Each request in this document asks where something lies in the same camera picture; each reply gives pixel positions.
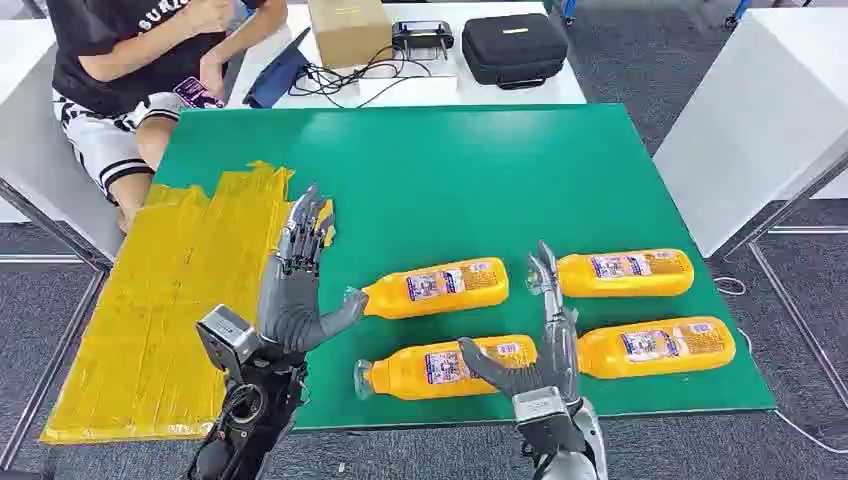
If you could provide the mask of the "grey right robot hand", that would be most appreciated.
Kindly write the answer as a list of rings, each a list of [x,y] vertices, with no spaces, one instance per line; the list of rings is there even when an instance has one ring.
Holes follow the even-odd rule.
[[[565,307],[557,274],[556,258],[544,241],[537,252],[528,255],[530,290],[543,297],[543,343],[537,347],[537,359],[521,368],[507,368],[489,356],[470,338],[458,340],[463,361],[476,376],[501,393],[514,395],[543,387],[556,387],[564,403],[574,404],[578,393],[577,312]]]

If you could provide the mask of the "person's left hand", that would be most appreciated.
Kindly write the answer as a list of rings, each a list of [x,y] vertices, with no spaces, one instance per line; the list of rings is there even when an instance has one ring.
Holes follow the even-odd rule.
[[[226,61],[214,51],[204,54],[199,61],[199,80],[211,96],[223,101],[225,96],[224,70]]]

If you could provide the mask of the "person's right hand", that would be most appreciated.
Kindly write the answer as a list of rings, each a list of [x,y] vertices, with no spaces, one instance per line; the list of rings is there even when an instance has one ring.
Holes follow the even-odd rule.
[[[226,31],[235,13],[230,0],[192,0],[180,15],[191,35]]]

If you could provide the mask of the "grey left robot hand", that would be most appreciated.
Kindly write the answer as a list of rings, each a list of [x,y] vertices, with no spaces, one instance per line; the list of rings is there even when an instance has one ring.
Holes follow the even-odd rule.
[[[346,330],[362,318],[369,300],[364,291],[349,287],[339,309],[319,311],[320,255],[334,226],[333,215],[319,219],[327,202],[318,185],[310,185],[292,204],[266,261],[258,332],[281,355],[307,353]]]

